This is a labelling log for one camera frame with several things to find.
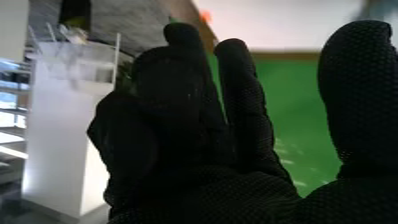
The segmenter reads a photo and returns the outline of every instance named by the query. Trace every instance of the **red object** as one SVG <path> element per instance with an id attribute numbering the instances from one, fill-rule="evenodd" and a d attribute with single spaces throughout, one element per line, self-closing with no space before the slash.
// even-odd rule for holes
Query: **red object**
<path id="1" fill-rule="evenodd" d="M 210 23 L 213 20 L 212 13 L 206 10 L 201 11 L 201 19 L 206 23 Z"/>

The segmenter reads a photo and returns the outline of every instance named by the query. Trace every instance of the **white wall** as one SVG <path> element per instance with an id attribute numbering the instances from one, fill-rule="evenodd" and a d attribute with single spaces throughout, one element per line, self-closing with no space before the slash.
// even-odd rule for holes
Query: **white wall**
<path id="1" fill-rule="evenodd" d="M 212 12 L 220 40 L 240 38 L 256 50 L 320 50 L 359 13 L 364 0 L 194 0 Z"/>
<path id="2" fill-rule="evenodd" d="M 0 0 L 0 58 L 23 61 L 29 0 Z"/>

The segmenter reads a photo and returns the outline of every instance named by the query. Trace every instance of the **floor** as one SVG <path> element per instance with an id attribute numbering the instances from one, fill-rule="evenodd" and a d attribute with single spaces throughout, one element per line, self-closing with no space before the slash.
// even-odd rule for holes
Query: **floor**
<path id="1" fill-rule="evenodd" d="M 34 211 L 21 202 L 21 185 L 0 186 L 0 223 L 2 224 L 64 224 L 53 217 Z M 109 208 L 94 211 L 75 224 L 105 224 Z"/>

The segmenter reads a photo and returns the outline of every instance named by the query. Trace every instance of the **white pillar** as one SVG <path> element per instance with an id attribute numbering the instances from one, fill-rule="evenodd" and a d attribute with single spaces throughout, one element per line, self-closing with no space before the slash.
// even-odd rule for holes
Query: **white pillar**
<path id="1" fill-rule="evenodd" d="M 50 57 L 57 52 L 55 44 L 41 44 L 41 48 L 45 56 L 37 57 L 27 123 L 23 199 L 80 218 L 105 204 L 109 173 L 85 130 L 98 101 L 112 88 L 100 88 L 103 94 L 93 94 L 82 89 L 78 80 L 93 79 L 98 74 L 105 79 L 109 74 L 112 76 L 107 65 L 114 63 L 114 49 L 98 45 L 80 51 L 87 47 L 68 44 L 59 59 L 73 56 L 77 61 L 66 66 Z"/>

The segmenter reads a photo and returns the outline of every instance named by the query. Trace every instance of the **gloved hand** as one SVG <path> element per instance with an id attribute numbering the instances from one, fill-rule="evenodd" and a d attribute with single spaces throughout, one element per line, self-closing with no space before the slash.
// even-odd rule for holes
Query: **gloved hand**
<path id="1" fill-rule="evenodd" d="M 245 43 L 231 39 L 215 50 L 226 124 L 197 30 L 172 24 L 164 33 L 169 46 L 137 58 L 133 88 L 112 92 L 100 102 L 87 132 L 110 172 L 110 217 L 252 172 L 267 174 L 277 180 L 276 186 L 283 185 L 267 194 L 279 197 L 272 192 L 281 190 L 283 198 L 299 198 L 274 152 L 272 123 Z"/>
<path id="2" fill-rule="evenodd" d="M 196 29 L 135 61 L 135 89 L 98 105 L 89 136 L 110 172 L 110 223 L 395 223 L 398 63 L 391 27 L 363 21 L 331 37 L 318 83 L 343 161 L 300 199 L 274 153 L 265 96 L 245 44 L 215 49 L 226 117 Z"/>

